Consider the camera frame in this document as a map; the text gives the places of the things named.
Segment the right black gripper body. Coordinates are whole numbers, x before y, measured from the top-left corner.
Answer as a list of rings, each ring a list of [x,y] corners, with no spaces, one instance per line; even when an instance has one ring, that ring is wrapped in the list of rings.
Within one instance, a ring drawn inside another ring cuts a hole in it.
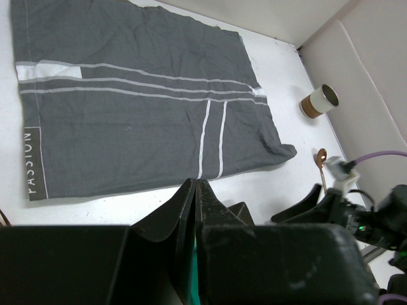
[[[377,210],[363,210],[348,202],[336,203],[328,222],[344,227],[361,242],[387,250],[405,251],[406,185],[394,187]]]

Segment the copper fork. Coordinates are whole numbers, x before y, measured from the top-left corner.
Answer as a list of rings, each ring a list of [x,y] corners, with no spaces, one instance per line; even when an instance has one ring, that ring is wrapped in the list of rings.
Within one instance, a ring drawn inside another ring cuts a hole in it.
[[[11,226],[11,223],[9,222],[8,218],[5,216],[2,210],[0,210],[0,214],[1,214],[1,227]]]

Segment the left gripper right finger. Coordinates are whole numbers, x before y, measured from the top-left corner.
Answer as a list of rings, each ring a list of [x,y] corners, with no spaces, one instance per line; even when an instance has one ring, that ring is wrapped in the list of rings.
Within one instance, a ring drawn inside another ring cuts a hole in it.
[[[204,179],[197,180],[195,191],[195,224],[197,242],[197,278],[198,296],[200,304],[207,304],[206,289],[206,258],[204,255],[203,228],[207,226],[253,226],[254,221],[245,202],[236,203],[226,207],[220,202],[209,182]]]

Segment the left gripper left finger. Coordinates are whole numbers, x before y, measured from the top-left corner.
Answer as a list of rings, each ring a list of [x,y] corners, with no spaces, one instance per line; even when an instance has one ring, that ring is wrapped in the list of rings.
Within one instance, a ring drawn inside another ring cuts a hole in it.
[[[196,180],[187,179],[168,201],[131,226],[139,304],[191,302],[195,190]]]

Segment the square green ceramic plate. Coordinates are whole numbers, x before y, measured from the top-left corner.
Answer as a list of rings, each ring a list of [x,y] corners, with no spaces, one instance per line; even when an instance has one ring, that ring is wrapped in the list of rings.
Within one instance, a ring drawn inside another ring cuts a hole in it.
[[[191,274],[191,305],[200,305],[198,292],[198,263],[197,248],[193,249],[192,274]]]

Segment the grey striped cloth placemat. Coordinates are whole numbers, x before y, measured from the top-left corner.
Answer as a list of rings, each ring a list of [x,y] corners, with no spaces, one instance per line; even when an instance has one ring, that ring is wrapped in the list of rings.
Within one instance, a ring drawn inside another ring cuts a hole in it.
[[[280,165],[239,33],[128,1],[12,1],[32,201]]]

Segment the white and brown cup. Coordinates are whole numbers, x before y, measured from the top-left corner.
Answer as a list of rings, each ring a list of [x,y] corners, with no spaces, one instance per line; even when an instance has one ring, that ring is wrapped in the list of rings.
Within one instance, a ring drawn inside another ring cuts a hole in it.
[[[310,119],[315,119],[338,106],[339,99],[336,92],[326,84],[321,85],[299,103],[303,115]]]

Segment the copper spoon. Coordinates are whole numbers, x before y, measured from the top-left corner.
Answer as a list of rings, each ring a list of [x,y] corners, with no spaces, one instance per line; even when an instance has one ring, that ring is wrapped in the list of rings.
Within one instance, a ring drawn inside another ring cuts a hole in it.
[[[324,194],[327,194],[327,185],[326,185],[326,178],[324,175],[324,162],[327,159],[327,152],[324,148],[319,149],[319,151],[317,152],[316,158],[315,158],[315,162],[316,165],[320,171],[320,175],[321,175],[321,181],[322,181],[322,188],[324,190]]]

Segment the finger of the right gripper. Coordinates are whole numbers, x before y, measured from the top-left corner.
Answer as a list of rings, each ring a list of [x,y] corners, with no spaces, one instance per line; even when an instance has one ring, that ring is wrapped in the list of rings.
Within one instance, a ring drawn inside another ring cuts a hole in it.
[[[327,222],[328,220],[327,213],[324,213],[321,210],[319,211],[315,210],[314,212],[312,212],[312,209],[315,208],[319,202],[321,189],[322,186],[320,184],[315,184],[311,191],[299,203],[273,215],[270,220],[273,223],[279,224],[283,223],[288,219],[306,213],[306,216],[303,217],[303,220],[300,221],[300,223]]]

